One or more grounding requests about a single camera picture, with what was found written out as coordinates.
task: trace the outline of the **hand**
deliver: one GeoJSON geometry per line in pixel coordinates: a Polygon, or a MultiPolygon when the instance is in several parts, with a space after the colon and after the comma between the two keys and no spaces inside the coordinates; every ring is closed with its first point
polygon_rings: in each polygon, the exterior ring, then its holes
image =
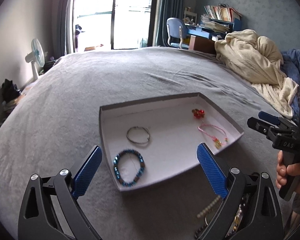
{"type": "MultiPolygon", "coordinates": [[[[300,175],[300,163],[295,163],[292,165],[288,165],[288,167],[283,164],[283,153],[280,151],[278,153],[278,165],[277,165],[277,179],[275,184],[278,189],[287,184],[286,176],[298,176],[300,175]]],[[[296,193],[300,194],[300,182],[295,190],[296,193]]]]}

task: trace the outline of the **blue chair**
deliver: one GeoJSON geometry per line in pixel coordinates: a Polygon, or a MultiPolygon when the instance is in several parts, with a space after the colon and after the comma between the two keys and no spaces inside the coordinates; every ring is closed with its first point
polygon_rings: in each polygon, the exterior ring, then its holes
{"type": "Polygon", "coordinates": [[[189,45],[183,44],[183,39],[185,39],[188,34],[188,28],[182,20],[178,18],[169,18],[167,20],[167,30],[169,46],[180,49],[189,49],[189,45]],[[170,43],[171,37],[180,39],[180,43],[170,43]]]}

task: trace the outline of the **bolt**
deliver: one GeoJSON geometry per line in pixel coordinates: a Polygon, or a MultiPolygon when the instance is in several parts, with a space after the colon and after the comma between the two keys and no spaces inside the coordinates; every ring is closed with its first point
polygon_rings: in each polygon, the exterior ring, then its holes
{"type": "Polygon", "coordinates": [[[33,175],[31,176],[31,180],[36,180],[38,177],[39,177],[38,174],[33,174],[33,175]]]}
{"type": "Polygon", "coordinates": [[[231,172],[232,172],[233,174],[239,174],[239,173],[240,173],[240,171],[239,171],[238,168],[232,168],[232,169],[231,169],[231,172]]]}
{"type": "Polygon", "coordinates": [[[69,173],[69,171],[67,169],[60,171],[61,176],[66,176],[68,173],[69,173]]]}
{"type": "Polygon", "coordinates": [[[262,177],[263,177],[264,179],[268,179],[268,178],[269,178],[268,173],[263,172],[261,175],[262,175],[262,177]]]}

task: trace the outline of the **blue beaded bracelet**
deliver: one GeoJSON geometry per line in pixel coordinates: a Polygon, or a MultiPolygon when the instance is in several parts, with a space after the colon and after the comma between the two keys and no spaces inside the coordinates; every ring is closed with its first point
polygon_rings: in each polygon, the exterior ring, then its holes
{"type": "Polygon", "coordinates": [[[123,150],[114,158],[114,161],[113,161],[113,169],[114,169],[115,177],[119,181],[119,183],[124,187],[131,187],[131,186],[135,185],[137,183],[137,181],[140,179],[141,175],[143,174],[145,167],[146,167],[146,165],[145,165],[145,162],[144,162],[141,154],[138,151],[132,150],[132,149],[123,150]],[[121,178],[119,168],[118,168],[119,160],[125,154],[134,154],[135,156],[138,157],[138,159],[140,161],[140,169],[139,169],[138,173],[136,174],[136,176],[134,177],[133,181],[131,181],[131,182],[125,182],[121,178]]]}

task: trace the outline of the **blue patterned wallpaper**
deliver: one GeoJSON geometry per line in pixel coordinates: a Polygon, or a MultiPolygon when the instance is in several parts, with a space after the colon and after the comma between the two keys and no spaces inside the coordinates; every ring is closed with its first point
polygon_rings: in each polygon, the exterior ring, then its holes
{"type": "Polygon", "coordinates": [[[300,49],[300,7],[295,0],[196,0],[195,12],[205,5],[226,3],[243,14],[243,28],[273,40],[280,50],[300,49]]]}

